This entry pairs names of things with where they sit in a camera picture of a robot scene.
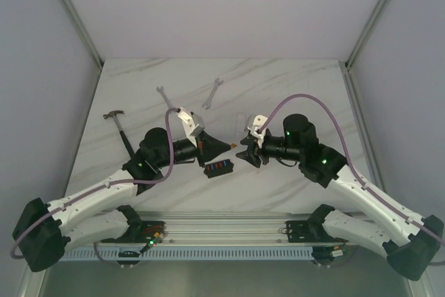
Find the black fuse box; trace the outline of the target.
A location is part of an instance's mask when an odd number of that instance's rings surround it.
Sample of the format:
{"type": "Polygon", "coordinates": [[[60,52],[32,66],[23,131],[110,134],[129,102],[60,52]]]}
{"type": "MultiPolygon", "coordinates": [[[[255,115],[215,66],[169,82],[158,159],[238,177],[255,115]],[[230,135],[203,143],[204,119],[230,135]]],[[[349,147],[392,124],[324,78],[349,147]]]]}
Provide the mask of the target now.
{"type": "Polygon", "coordinates": [[[234,164],[230,159],[209,163],[204,167],[204,174],[209,178],[219,177],[233,172],[234,164]]]}

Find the clear fuse box cover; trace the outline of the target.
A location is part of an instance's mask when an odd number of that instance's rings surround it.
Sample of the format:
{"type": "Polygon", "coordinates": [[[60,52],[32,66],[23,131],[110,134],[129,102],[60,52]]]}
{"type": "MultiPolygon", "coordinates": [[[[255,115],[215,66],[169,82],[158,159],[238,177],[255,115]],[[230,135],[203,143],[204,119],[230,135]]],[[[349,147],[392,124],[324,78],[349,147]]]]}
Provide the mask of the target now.
{"type": "Polygon", "coordinates": [[[245,131],[245,114],[237,113],[236,114],[236,123],[235,123],[235,134],[237,136],[242,136],[245,131]]]}

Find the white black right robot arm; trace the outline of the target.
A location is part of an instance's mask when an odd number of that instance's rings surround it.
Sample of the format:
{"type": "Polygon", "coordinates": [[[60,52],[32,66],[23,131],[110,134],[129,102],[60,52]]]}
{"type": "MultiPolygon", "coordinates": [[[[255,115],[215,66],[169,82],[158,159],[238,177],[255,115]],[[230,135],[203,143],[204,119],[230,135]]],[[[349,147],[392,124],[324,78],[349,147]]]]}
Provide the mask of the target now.
{"type": "Polygon", "coordinates": [[[356,243],[385,258],[404,278],[419,280],[440,249],[444,223],[408,209],[355,171],[343,154],[319,142],[306,116],[287,116],[282,137],[271,134],[267,120],[264,115],[248,118],[248,134],[241,141],[246,149],[238,158],[256,168],[270,159],[294,161],[308,180],[343,196],[371,219],[359,220],[322,204],[309,217],[309,235],[317,241],[330,236],[356,243]]]}

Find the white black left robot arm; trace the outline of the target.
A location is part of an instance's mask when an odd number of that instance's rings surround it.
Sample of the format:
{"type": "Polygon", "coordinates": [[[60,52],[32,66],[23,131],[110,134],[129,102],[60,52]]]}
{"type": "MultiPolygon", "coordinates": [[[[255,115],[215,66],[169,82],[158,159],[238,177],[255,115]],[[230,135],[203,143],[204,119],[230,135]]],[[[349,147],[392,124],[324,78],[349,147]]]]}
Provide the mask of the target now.
{"type": "Polygon", "coordinates": [[[105,180],[65,198],[28,202],[13,230],[18,257],[40,272],[89,243],[136,242],[143,222],[130,202],[165,178],[162,168],[193,159],[203,167],[230,149],[205,131],[194,141],[170,141],[165,129],[150,129],[130,160],[105,180]]]}

